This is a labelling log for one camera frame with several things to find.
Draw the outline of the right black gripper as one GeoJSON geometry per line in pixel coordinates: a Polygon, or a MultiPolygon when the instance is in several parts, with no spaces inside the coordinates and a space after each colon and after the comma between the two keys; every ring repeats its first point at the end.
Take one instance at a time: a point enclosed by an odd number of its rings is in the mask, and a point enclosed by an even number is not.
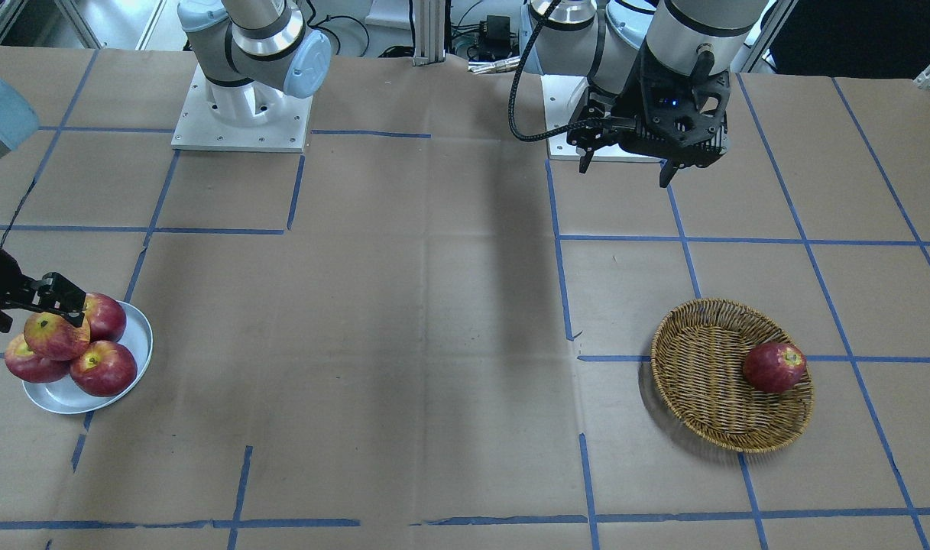
{"type": "Polygon", "coordinates": [[[13,319],[5,311],[23,309],[58,315],[76,328],[85,321],[86,293],[64,275],[46,273],[42,279],[22,274],[18,262],[0,246],[0,333],[9,333],[13,319]]]}

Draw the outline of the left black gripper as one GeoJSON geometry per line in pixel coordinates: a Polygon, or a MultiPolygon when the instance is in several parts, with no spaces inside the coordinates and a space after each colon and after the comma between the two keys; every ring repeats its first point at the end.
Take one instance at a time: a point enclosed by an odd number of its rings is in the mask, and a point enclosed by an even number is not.
{"type": "MultiPolygon", "coordinates": [[[[578,151],[580,174],[589,170],[597,152],[600,161],[660,161],[658,157],[627,152],[621,147],[621,135],[625,129],[634,129],[635,119],[634,115],[625,114],[617,105],[621,93],[632,86],[632,81],[633,77],[627,76],[624,82],[615,86],[614,91],[598,87],[598,90],[585,90],[579,96],[572,118],[567,123],[570,128],[566,132],[566,142],[578,151]]],[[[661,161],[659,187],[667,189],[680,168],[681,164],[674,161],[661,161]]]]}

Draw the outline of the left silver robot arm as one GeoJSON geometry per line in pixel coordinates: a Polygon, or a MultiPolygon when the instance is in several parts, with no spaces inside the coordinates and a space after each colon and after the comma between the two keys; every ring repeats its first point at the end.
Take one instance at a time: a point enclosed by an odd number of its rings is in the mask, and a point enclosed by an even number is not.
{"type": "Polygon", "coordinates": [[[679,170],[705,168],[729,150],[726,112],[731,63],[767,7],[765,1],[656,1],[645,35],[632,45],[616,1],[527,1],[507,120],[523,142],[562,135],[576,149],[580,172],[604,147],[663,164],[660,187],[679,170]],[[583,77],[569,121],[524,134],[516,121],[520,77],[583,77]]]}

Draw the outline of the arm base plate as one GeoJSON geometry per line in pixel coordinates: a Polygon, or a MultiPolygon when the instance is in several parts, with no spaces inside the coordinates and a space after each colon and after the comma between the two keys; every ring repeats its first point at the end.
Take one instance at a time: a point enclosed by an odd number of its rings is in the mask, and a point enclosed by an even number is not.
{"type": "Polygon", "coordinates": [[[217,85],[197,66],[173,132],[174,150],[302,154],[311,98],[251,82],[217,85]]]}
{"type": "MultiPolygon", "coordinates": [[[[575,118],[579,107],[580,95],[587,90],[587,80],[582,76],[563,76],[562,74],[544,74],[541,76],[545,125],[548,130],[561,128],[575,118]]],[[[576,146],[566,142],[565,134],[549,137],[547,140],[549,160],[577,161],[580,154],[576,146]]],[[[647,161],[644,156],[630,154],[617,145],[602,147],[593,156],[593,161],[647,161]]]]}

